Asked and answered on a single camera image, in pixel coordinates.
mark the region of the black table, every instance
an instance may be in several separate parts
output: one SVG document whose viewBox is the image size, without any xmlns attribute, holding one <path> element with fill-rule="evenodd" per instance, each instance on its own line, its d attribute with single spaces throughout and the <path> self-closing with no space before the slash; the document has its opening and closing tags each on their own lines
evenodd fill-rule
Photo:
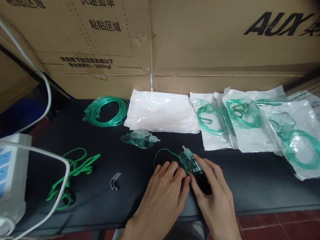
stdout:
<svg viewBox="0 0 320 240">
<path fill-rule="evenodd" d="M 124 227 L 138 208 L 153 174 L 155 153 L 161 148 L 179 153 L 182 145 L 220 165 L 233 192 L 238 216 L 320 209 L 320 179 L 304 182 L 296 179 L 291 173 L 292 168 L 282 157 L 273 153 L 241 153 L 232 149 L 204 151 L 201 134 L 154 133 L 161 142 L 149 149 L 139 149 L 120 140 L 121 135 L 130 132 L 123 125 L 99 128 L 82 121 L 83 111 L 91 102 L 70 100 L 34 145 L 60 156 L 83 147 L 87 149 L 88 157 L 98 153 L 101 157 L 93 163 L 91 175 L 81 173 L 73 179 L 71 188 L 76 193 L 75 204 L 56 211 L 32 234 Z M 100 120 L 111 119 L 117 111 L 116 103 L 104 106 Z M 169 152 L 161 151 L 156 164 L 166 160 L 177 159 Z M 54 202 L 46 202 L 46 196 L 64 172 L 65 165 L 60 161 L 30 153 L 26 213 L 17 224 L 14 235 L 29 229 L 48 214 Z M 123 173 L 118 179 L 120 190 L 113 191 L 110 180 L 117 172 Z M 200 219 L 195 198 L 190 193 L 178 221 Z"/>
</svg>

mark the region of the left hand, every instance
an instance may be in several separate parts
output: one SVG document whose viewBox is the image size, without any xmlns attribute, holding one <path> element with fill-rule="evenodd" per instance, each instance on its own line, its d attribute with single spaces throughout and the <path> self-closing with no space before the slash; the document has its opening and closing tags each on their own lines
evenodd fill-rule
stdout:
<svg viewBox="0 0 320 240">
<path fill-rule="evenodd" d="M 177 162 L 158 165 L 140 206 L 128 221 L 121 240 L 162 240 L 182 213 L 190 176 Z"/>
</svg>

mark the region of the red tile floor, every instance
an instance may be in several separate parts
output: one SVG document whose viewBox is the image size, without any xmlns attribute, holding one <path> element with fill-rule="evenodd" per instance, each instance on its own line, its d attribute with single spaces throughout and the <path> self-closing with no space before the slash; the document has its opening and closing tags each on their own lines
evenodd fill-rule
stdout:
<svg viewBox="0 0 320 240">
<path fill-rule="evenodd" d="M 40 121 L 31 131 L 33 141 L 43 133 L 50 123 Z M 320 210 L 273 213 L 264 215 L 242 216 L 237 218 L 243 240 L 319 240 Z M 66 234 L 55 240 L 91 240 L 93 232 Z M 114 230 L 108 230 L 105 240 L 112 240 Z"/>
</svg>

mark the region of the hand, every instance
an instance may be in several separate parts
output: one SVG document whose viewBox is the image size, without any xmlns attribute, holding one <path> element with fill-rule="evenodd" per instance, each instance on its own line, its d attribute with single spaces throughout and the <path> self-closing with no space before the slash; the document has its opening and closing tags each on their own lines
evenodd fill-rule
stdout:
<svg viewBox="0 0 320 240">
<path fill-rule="evenodd" d="M 183 211 L 190 191 L 189 182 L 190 177 L 186 177 L 185 170 L 179 168 L 177 162 L 158 165 L 138 210 L 120 239 L 162 240 Z"/>
<path fill-rule="evenodd" d="M 212 189 L 212 195 L 205 195 L 199 188 L 195 177 L 189 173 L 192 189 L 213 238 L 215 240 L 241 239 L 234 211 L 232 192 L 223 177 L 221 168 L 196 154 L 194 157 L 206 174 Z"/>
</svg>

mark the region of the white power cord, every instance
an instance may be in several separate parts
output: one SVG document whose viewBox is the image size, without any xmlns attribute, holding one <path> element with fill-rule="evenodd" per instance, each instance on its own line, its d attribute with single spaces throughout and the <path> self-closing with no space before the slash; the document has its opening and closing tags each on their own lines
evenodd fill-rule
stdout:
<svg viewBox="0 0 320 240">
<path fill-rule="evenodd" d="M 43 78 L 43 80 L 45 81 L 45 84 L 46 84 L 46 87 L 47 87 L 47 91 L 48 91 L 48 105 L 47 105 L 47 108 L 46 110 L 44 111 L 44 113 L 42 114 L 41 117 L 39 117 L 36 121 L 34 121 L 33 123 L 30 123 L 28 126 L 20 129 L 19 131 L 17 131 L 16 133 L 20 133 L 26 129 L 28 129 L 29 127 L 33 126 L 34 124 L 38 123 L 41 119 L 43 119 L 47 113 L 49 112 L 49 109 L 51 107 L 51 90 L 50 90 L 50 85 L 49 85 L 49 81 L 47 79 L 47 77 L 44 75 L 44 73 L 39 69 L 37 68 L 34 63 L 29 59 L 29 57 L 26 55 L 26 53 L 23 51 L 22 47 L 20 46 L 20 44 L 17 42 L 17 40 L 14 38 L 14 36 L 11 34 L 11 32 L 9 31 L 9 29 L 4 25 L 4 23 L 2 22 L 2 20 L 0 19 L 0 26 L 3 28 L 3 30 L 8 34 L 8 36 L 11 38 L 11 40 L 13 41 L 13 43 L 16 45 L 16 47 L 18 48 L 18 50 L 20 51 L 20 53 L 23 55 L 23 57 L 27 60 L 27 62 L 40 74 L 40 76 Z M 14 146 L 14 147 L 20 147 L 20 148 L 24 148 L 24 149 L 28 149 L 30 151 L 34 151 L 34 152 L 38 152 L 38 153 L 42 153 L 44 155 L 47 155 L 47 156 L 50 156 L 50 157 L 53 157 L 53 158 L 56 158 L 60 161 L 62 161 L 64 164 L 66 164 L 66 174 L 65 174 L 65 177 L 63 179 L 63 182 L 62 182 L 62 186 L 61 186 L 61 189 L 60 189 L 60 192 L 58 194 L 58 197 L 56 199 L 56 202 L 54 203 L 53 205 L 53 208 L 51 209 L 51 211 L 49 212 L 49 214 L 42 220 L 40 221 L 39 223 L 37 223 L 36 225 L 34 225 L 33 227 L 31 227 L 30 229 L 28 229 L 27 231 L 25 231 L 24 233 L 20 234 L 18 237 L 14 238 L 14 240 L 18 240 L 20 238 L 22 238 L 23 236 L 25 236 L 26 234 L 28 234 L 29 232 L 31 232 L 32 230 L 34 230 L 35 228 L 39 227 L 41 224 L 43 224 L 46 220 L 48 220 L 51 215 L 54 213 L 54 211 L 56 210 L 60 200 L 61 200 L 61 196 L 63 194 L 63 191 L 64 191 L 64 188 L 66 186 L 66 183 L 67 183 L 67 179 L 68 179 L 68 176 L 69 176 L 69 172 L 70 172 L 70 164 L 67 160 L 65 160 L 64 158 L 56 155 L 56 154 L 53 154 L 53 153 L 50 153 L 50 152 L 47 152 L 47 151 L 44 151 L 44 150 L 41 150 L 39 148 L 35 148 L 35 147 L 31 147 L 31 146 L 27 146 L 27 145 L 22 145 L 22 144 L 18 144 L 18 143 L 13 143 L 13 142 L 6 142 L 6 141 L 0 141 L 0 145 L 10 145 L 10 146 Z M 15 222 L 10 219 L 10 218 L 7 218 L 5 216 L 0 216 L 0 219 L 3 219 L 4 221 L 8 222 L 10 224 L 10 231 L 7 233 L 7 236 L 9 236 L 13 230 L 15 229 Z"/>
<path fill-rule="evenodd" d="M 10 231 L 7 233 L 7 236 L 9 236 L 13 232 L 13 230 L 16 228 L 16 223 L 11 218 L 8 218 L 5 216 L 0 216 L 0 219 L 2 219 L 3 221 L 7 222 L 10 225 Z"/>
<path fill-rule="evenodd" d="M 43 72 L 37 68 L 33 62 L 29 59 L 29 57 L 26 55 L 26 53 L 23 51 L 22 47 L 20 46 L 20 44 L 17 42 L 17 40 L 14 38 L 14 36 L 11 34 L 11 32 L 9 31 L 9 29 L 4 25 L 4 23 L 2 22 L 2 20 L 0 19 L 0 26 L 3 28 L 3 30 L 8 34 L 8 36 L 11 38 L 11 40 L 13 41 L 14 45 L 16 45 L 16 47 L 18 48 L 18 50 L 20 51 L 20 53 L 23 55 L 23 57 L 27 60 L 27 62 L 40 74 L 40 76 L 43 78 L 43 80 L 46 83 L 46 87 L 47 87 L 47 91 L 48 91 L 48 105 L 46 110 L 44 111 L 44 113 L 42 114 L 41 117 L 39 117 L 37 120 L 35 120 L 33 123 L 30 123 L 28 126 L 20 129 L 19 131 L 17 131 L 16 133 L 20 133 L 26 129 L 28 129 L 29 127 L 35 125 L 37 122 L 39 122 L 41 119 L 43 119 L 47 113 L 49 112 L 49 109 L 51 107 L 51 90 L 50 90 L 50 85 L 49 85 L 49 81 L 47 79 L 47 77 L 43 74 Z"/>
<path fill-rule="evenodd" d="M 13 239 L 13 240 L 18 240 L 18 239 L 22 238 L 23 236 L 25 236 L 26 234 L 28 234 L 29 232 L 31 232 L 33 229 L 39 227 L 41 224 L 43 224 L 45 221 L 47 221 L 51 217 L 51 215 L 54 213 L 54 211 L 56 210 L 56 208 L 57 208 L 57 206 L 58 206 L 58 204 L 59 204 L 59 202 L 61 200 L 64 188 L 65 188 L 65 186 L 67 184 L 67 180 L 68 180 L 69 173 L 70 173 L 70 164 L 63 157 L 60 157 L 60 156 L 58 156 L 56 154 L 47 152 L 47 151 L 39 149 L 39 148 L 35 148 L 35 147 L 31 147 L 31 146 L 27 146 L 27 145 L 23 145 L 23 144 L 19 144 L 19 143 L 7 142 L 7 141 L 0 141 L 0 145 L 9 145 L 9 146 L 13 146 L 13 147 L 19 147 L 19 148 L 24 148 L 24 149 L 27 149 L 27 150 L 30 150 L 30 151 L 38 152 L 38 153 L 47 155 L 49 157 L 53 157 L 55 159 L 58 159 L 58 160 L 60 160 L 61 162 L 63 162 L 66 165 L 66 173 L 65 173 L 65 176 L 64 176 L 64 179 L 63 179 L 63 182 L 62 182 L 62 186 L 61 186 L 60 192 L 58 194 L 57 200 L 53 205 L 53 208 L 51 209 L 49 214 L 42 221 L 40 221 L 39 223 L 34 225 L 32 228 L 29 228 L 27 231 L 25 231 L 24 233 L 21 233 L 19 236 L 17 236 L 16 238 Z"/>
</svg>

